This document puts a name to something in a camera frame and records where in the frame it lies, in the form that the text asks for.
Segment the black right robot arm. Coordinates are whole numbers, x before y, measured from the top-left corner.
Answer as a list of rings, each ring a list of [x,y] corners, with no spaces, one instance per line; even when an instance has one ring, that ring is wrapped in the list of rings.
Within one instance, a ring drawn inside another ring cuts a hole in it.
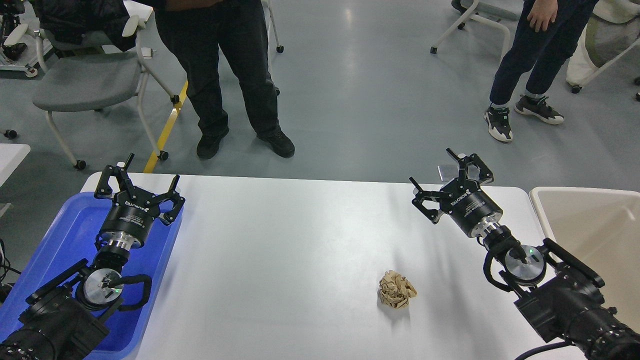
[[[574,346],[588,360],[637,360],[637,332],[619,321],[617,308],[605,308],[603,278],[555,241],[522,244],[500,224],[503,210],[482,189],[494,180],[476,153],[446,152],[458,174],[438,191],[425,190],[413,178],[413,205],[432,223],[449,215],[464,234],[486,249],[482,271],[499,290],[514,292],[514,305],[544,341],[522,353],[526,360],[545,351]]]

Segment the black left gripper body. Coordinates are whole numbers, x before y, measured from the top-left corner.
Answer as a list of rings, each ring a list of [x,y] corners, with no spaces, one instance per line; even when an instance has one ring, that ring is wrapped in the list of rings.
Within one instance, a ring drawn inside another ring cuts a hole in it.
[[[154,193],[135,187],[134,194],[121,190],[114,195],[112,207],[96,235],[96,248],[119,243],[124,249],[138,249],[146,244],[154,220],[160,214]]]

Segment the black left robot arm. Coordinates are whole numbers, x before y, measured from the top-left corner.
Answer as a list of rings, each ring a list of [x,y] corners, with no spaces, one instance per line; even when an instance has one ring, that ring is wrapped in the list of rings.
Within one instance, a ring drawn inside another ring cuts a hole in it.
[[[138,345],[182,220],[179,175],[156,194],[133,160],[69,198],[1,308],[3,360],[116,360]]]

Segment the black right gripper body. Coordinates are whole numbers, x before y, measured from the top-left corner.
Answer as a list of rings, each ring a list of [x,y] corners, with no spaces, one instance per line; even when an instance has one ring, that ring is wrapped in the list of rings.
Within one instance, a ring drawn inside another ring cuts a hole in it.
[[[442,211],[450,214],[469,238],[480,234],[478,225],[484,218],[488,217],[489,221],[496,223],[504,213],[503,209],[482,191],[478,181],[464,181],[463,185],[457,181],[450,181],[442,187],[442,191],[451,194],[451,198],[442,200]]]

